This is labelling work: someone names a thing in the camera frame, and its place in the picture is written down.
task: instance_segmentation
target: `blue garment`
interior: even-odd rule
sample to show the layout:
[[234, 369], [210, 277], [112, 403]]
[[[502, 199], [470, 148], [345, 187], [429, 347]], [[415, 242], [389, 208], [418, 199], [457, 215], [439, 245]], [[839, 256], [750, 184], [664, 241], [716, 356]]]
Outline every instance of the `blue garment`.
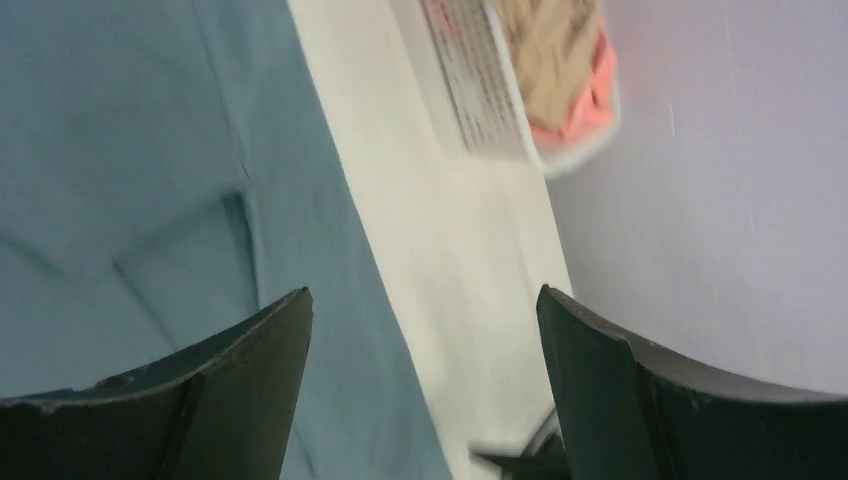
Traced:
[[0, 396], [303, 285], [282, 478], [450, 478], [285, 2], [0, 0]]

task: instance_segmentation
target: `white table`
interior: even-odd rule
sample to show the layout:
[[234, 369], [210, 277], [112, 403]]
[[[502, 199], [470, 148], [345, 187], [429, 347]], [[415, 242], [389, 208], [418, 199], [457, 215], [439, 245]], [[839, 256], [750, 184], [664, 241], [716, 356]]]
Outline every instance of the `white table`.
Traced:
[[290, 3], [454, 477], [494, 478], [469, 444], [520, 450], [553, 404], [535, 299], [570, 283], [544, 179], [461, 153], [418, 0]]

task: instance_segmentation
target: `gray surface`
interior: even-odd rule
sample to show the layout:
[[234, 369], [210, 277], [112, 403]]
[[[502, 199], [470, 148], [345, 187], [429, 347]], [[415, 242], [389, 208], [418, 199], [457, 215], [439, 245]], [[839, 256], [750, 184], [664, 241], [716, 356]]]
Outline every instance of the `gray surface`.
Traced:
[[848, 4], [606, 10], [623, 128], [549, 185], [576, 298], [706, 363], [848, 393]]
[[283, 478], [450, 478], [286, 3], [0, 0], [0, 396], [304, 285]]

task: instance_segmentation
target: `plastic basket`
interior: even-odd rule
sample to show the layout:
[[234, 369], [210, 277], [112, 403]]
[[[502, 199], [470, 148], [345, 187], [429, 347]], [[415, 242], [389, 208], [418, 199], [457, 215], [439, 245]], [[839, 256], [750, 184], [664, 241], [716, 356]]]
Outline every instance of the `plastic basket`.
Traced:
[[615, 84], [608, 126], [573, 144], [537, 145], [495, 7], [488, 0], [422, 1], [469, 152], [529, 161], [550, 177], [583, 165], [612, 140], [621, 123]]

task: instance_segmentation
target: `black object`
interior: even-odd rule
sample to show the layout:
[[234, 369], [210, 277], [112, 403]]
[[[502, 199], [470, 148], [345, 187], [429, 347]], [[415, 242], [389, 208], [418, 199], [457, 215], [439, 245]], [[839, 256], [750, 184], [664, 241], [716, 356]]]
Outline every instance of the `black object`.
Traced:
[[574, 479], [848, 478], [845, 397], [696, 362], [547, 286], [537, 312]]
[[88, 390], [0, 400], [0, 479], [277, 480], [312, 331], [295, 291]]

